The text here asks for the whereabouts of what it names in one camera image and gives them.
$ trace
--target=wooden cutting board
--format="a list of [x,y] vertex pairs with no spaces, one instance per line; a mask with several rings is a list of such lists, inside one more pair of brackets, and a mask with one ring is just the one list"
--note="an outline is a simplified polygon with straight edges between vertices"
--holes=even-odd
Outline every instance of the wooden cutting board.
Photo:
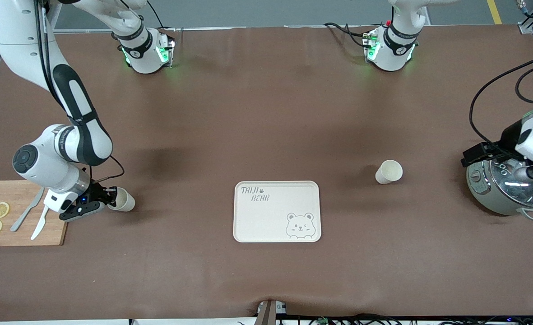
[[52,210],[49,210],[46,215],[46,225],[42,232],[36,239],[30,240],[42,215],[47,189],[37,206],[29,212],[21,227],[16,232],[10,231],[13,223],[29,206],[39,190],[40,186],[31,181],[0,181],[0,202],[6,202],[10,205],[10,212],[0,218],[3,223],[2,231],[0,231],[0,246],[62,245],[66,234],[66,223],[58,218],[57,212]]

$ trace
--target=white knife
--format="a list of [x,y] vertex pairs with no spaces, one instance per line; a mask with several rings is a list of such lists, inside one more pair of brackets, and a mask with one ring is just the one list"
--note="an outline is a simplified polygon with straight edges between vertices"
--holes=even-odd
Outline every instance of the white knife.
[[40,221],[37,222],[36,229],[33,231],[32,238],[30,238],[30,240],[33,241],[34,239],[36,239],[40,232],[42,232],[42,229],[46,225],[46,214],[48,213],[49,209],[50,208],[48,208],[47,205],[44,205],[44,210],[42,211],[42,215],[40,216]]
[[37,206],[37,204],[40,202],[40,200],[42,199],[42,195],[44,194],[44,190],[45,188],[42,187],[39,192],[37,192],[36,194],[36,197],[33,198],[33,201],[32,203],[29,204],[29,206],[27,207],[27,209],[23,212],[23,214],[21,214],[21,216],[14,222],[14,224],[12,225],[12,228],[10,229],[10,231],[14,232],[14,231],[17,231],[19,229],[19,226],[21,226],[21,224],[23,223],[23,220],[25,220],[25,216],[28,215],[28,213]]

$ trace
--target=yellow tape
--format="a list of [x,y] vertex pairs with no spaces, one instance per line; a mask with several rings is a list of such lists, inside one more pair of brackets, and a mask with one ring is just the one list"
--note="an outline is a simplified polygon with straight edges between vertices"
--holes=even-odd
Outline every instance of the yellow tape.
[[493,22],[495,25],[503,24],[501,22],[501,17],[499,16],[499,11],[497,10],[495,0],[487,0],[487,5],[489,6],[489,11],[491,11],[491,16],[493,17]]

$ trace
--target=bear face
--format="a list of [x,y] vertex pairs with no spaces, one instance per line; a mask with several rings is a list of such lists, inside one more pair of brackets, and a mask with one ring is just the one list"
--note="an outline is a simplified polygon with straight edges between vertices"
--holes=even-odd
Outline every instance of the bear face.
[[291,238],[312,238],[312,236],[314,236],[316,233],[314,223],[312,222],[314,220],[312,214],[305,214],[304,216],[288,214],[287,220],[287,235],[289,235]]

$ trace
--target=white cup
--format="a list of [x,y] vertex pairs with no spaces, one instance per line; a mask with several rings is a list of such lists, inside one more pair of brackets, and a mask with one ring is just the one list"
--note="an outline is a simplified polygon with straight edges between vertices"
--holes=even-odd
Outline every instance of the white cup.
[[136,200],[134,197],[124,190],[122,187],[118,187],[118,195],[116,196],[116,206],[108,205],[108,208],[116,211],[128,212],[134,208]]
[[394,160],[385,160],[375,173],[375,179],[380,184],[392,183],[401,177],[403,177],[403,167]]

